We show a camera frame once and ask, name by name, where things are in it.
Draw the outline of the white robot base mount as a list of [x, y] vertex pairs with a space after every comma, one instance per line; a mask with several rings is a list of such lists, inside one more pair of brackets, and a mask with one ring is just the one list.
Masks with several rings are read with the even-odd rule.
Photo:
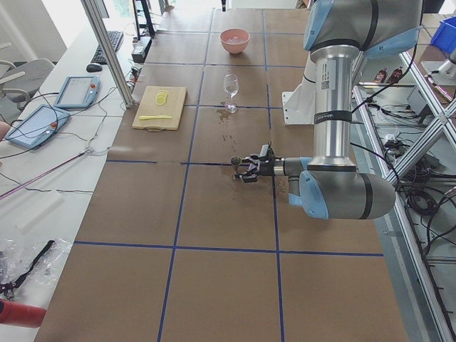
[[315, 114], [316, 65], [308, 58], [302, 82], [293, 92], [282, 93], [286, 125], [313, 125]]

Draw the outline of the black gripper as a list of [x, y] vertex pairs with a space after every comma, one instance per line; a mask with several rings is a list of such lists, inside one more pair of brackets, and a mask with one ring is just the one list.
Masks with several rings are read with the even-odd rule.
[[239, 159], [239, 165], [249, 165], [249, 170], [237, 175], [244, 183], [257, 182], [258, 176], [274, 176], [274, 155], [249, 155]]

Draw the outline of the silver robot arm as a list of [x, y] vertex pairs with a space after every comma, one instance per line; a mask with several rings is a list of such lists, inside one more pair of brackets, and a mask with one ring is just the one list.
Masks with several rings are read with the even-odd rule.
[[289, 203], [319, 219], [375, 219], [395, 204], [395, 190], [382, 177], [360, 173], [350, 159], [353, 64], [382, 58], [418, 41], [421, 1], [316, 1], [304, 48], [316, 67], [313, 156], [275, 156], [269, 145], [246, 158], [244, 182], [286, 176]]

